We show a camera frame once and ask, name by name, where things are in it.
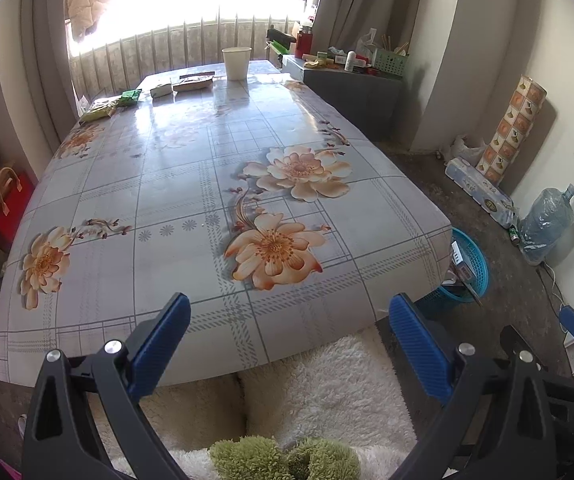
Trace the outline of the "red gift bag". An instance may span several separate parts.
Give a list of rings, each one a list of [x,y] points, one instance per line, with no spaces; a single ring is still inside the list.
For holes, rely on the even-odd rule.
[[[10,252],[34,185],[25,172],[17,174],[11,167],[0,170],[0,249]]]

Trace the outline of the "red thermos bottle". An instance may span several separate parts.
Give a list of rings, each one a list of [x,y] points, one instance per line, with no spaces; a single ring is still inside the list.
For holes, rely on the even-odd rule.
[[[313,33],[310,25],[302,25],[296,35],[296,58],[304,58],[304,55],[311,53]]]

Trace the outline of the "grey curtain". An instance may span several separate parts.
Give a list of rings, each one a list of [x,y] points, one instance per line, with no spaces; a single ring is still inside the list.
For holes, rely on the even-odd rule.
[[[360,37],[375,29],[394,47],[412,36],[419,0],[319,0],[313,22],[312,49],[354,49]]]

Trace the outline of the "green plastic basket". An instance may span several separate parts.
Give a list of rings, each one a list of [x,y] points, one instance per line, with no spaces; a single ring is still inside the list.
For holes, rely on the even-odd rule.
[[[402,78],[407,61],[406,44],[394,50],[376,47],[372,54],[372,67],[381,73]]]

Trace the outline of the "white plastic bag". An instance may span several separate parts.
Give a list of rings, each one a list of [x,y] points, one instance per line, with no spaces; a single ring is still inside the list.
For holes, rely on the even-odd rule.
[[[476,166],[488,144],[481,139],[469,139],[468,136],[456,136],[450,150],[451,158],[459,157],[471,166]]]

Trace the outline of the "yellow green snack packet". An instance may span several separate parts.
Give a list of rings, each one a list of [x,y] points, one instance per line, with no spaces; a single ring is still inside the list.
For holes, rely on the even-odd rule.
[[[96,122],[96,120],[110,118],[116,112],[119,99],[118,96],[112,96],[112,98],[96,100],[80,117],[80,124],[88,124],[89,122]]]

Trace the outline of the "patterned paper roll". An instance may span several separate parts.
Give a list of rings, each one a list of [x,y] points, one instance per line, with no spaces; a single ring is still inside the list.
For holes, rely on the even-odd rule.
[[[503,118],[494,136],[476,163],[476,170],[492,185],[499,185],[533,129],[547,91],[536,81],[522,75],[512,92]]]

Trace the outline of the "grey cabinet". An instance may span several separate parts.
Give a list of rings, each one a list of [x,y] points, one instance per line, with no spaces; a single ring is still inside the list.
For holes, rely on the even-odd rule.
[[[282,70],[302,82],[370,140],[393,132],[401,78],[347,73],[331,68],[305,68],[293,55],[282,58]]]

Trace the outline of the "white tissue pack on floor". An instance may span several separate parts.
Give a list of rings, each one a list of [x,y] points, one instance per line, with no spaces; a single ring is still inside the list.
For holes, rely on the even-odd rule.
[[[465,159],[451,159],[446,164],[445,174],[502,228],[508,230],[516,223],[516,210],[511,198],[486,180]]]

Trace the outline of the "white paper cup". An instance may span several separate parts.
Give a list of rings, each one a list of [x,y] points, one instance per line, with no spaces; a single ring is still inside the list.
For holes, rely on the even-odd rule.
[[[250,47],[229,47],[222,50],[228,80],[240,81],[247,78],[251,52]]]

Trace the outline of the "clear water jug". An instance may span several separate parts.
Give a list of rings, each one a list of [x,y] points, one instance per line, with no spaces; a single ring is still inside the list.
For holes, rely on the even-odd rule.
[[[564,191],[545,188],[518,224],[519,248],[531,266],[539,266],[574,223],[574,185]]]

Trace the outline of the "blue plastic trash basket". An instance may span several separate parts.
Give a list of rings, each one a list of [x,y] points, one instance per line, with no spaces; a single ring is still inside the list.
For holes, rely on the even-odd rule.
[[[417,301],[417,307],[427,318],[435,318],[461,304],[482,306],[489,282],[490,272],[483,252],[465,232],[454,229],[447,274],[434,292]]]

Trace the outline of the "floral plastic tablecloth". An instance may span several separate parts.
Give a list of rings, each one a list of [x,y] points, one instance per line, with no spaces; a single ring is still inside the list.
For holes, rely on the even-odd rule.
[[[191,318],[167,385],[372,326],[442,283],[446,215],[304,84],[251,64],[76,127],[26,206],[0,289],[0,381],[125,339],[175,294]]]

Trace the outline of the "white fluffy garment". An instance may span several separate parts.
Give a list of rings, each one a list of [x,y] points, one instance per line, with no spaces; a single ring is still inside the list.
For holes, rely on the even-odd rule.
[[[191,479],[221,479],[209,449],[243,437],[288,450],[306,438],[349,445],[359,479],[387,479],[417,442],[403,391],[378,330],[215,379],[160,387],[140,407]]]

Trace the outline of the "white bottle on cabinet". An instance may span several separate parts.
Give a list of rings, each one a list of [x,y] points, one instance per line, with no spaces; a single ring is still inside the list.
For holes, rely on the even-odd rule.
[[[354,70],[355,61],[356,61],[356,53],[355,53],[354,51],[350,51],[350,52],[346,55],[345,64],[344,64],[344,70],[345,70],[346,72],[351,73],[352,70]]]

